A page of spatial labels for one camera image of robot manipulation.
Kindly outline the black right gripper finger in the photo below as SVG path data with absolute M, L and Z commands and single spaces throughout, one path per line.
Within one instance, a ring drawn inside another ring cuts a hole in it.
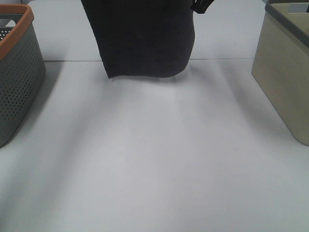
M 204 14 L 214 0 L 193 0 L 191 9 L 197 14 Z

